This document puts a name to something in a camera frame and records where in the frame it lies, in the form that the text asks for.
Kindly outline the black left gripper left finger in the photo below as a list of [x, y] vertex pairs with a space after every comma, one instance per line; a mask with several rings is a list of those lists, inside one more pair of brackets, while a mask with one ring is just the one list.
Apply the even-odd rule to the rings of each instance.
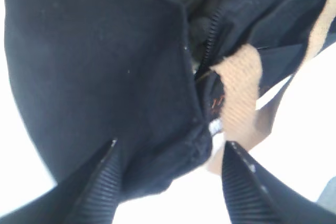
[[67, 179], [1, 223], [112, 223], [120, 202], [120, 145], [108, 141]]

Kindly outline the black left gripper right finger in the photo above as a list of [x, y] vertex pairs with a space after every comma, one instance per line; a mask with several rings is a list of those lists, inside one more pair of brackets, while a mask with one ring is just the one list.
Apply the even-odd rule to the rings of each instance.
[[335, 223], [335, 214], [282, 183], [237, 142], [227, 141], [223, 195], [231, 223]]

